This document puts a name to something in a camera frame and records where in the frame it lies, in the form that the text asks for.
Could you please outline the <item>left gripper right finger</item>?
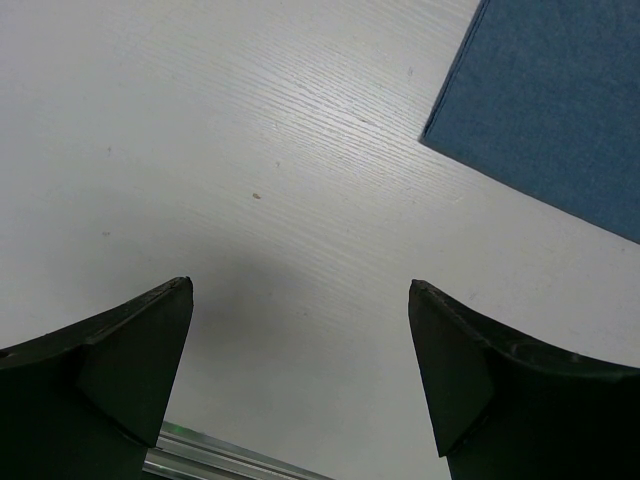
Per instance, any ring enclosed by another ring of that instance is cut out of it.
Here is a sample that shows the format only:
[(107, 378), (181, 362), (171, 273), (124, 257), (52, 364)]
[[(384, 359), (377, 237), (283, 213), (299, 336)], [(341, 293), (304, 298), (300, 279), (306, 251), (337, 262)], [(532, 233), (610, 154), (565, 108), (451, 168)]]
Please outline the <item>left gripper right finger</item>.
[(454, 479), (635, 479), (639, 372), (561, 349), (423, 280), (408, 317), (438, 454)]

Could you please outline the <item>blue cloth napkin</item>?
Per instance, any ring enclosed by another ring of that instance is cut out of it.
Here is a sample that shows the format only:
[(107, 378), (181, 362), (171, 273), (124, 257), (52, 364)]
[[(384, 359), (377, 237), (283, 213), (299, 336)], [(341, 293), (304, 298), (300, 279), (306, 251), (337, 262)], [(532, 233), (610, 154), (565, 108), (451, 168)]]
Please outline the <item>blue cloth napkin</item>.
[(638, 3), (481, 2), (421, 141), (637, 241)]

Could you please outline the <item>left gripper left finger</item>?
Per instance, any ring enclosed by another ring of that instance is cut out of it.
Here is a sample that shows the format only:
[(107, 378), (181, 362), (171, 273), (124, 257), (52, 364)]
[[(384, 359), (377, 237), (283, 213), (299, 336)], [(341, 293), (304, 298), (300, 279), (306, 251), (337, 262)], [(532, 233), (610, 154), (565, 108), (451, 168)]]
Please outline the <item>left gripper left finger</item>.
[(171, 279), (1, 351), (4, 479), (138, 479), (158, 439), (193, 313)]

